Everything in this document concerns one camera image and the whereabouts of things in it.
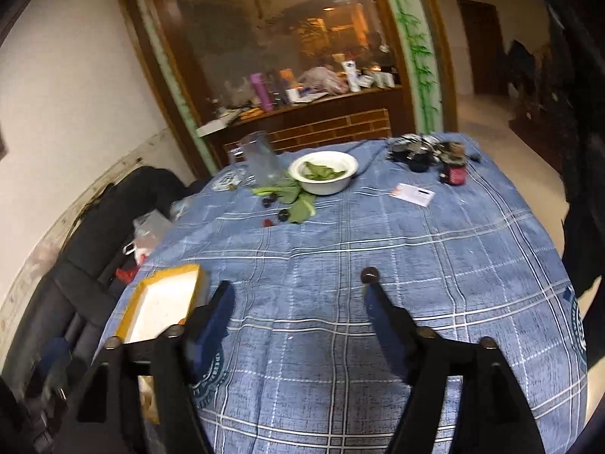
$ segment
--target glass pitcher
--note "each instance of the glass pitcher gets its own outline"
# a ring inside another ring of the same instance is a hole
[[[285,177],[285,170],[273,152],[264,131],[255,131],[241,139],[240,145],[248,164],[248,172],[258,186],[271,186]]]

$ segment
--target jar with red label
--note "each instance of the jar with red label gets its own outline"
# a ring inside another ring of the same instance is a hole
[[[467,182],[467,159],[451,152],[441,156],[439,181],[450,186],[459,186]]]

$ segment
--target brick pattern panel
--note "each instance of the brick pattern panel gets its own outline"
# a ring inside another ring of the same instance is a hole
[[[391,123],[388,110],[376,109],[276,131],[268,135],[268,140],[279,154],[286,151],[295,152],[303,148],[390,136]],[[236,143],[224,145],[225,151],[228,152],[236,145]]]

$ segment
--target blue gripper pad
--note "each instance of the blue gripper pad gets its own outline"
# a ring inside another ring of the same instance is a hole
[[[415,354],[416,347],[406,339],[415,324],[405,309],[393,306],[375,283],[367,285],[364,292],[365,311],[376,332],[380,349],[391,372],[403,382],[410,383],[410,370],[405,362],[406,353]]]
[[[197,307],[185,323],[183,337],[185,359],[190,384],[202,380],[226,334],[235,307],[235,290],[224,280],[210,302]]]

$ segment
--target white card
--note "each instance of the white card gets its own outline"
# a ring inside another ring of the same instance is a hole
[[[422,189],[416,186],[398,184],[395,189],[391,191],[391,196],[393,198],[398,198],[399,200],[419,204],[420,206],[428,206],[435,196],[435,193],[428,189]]]

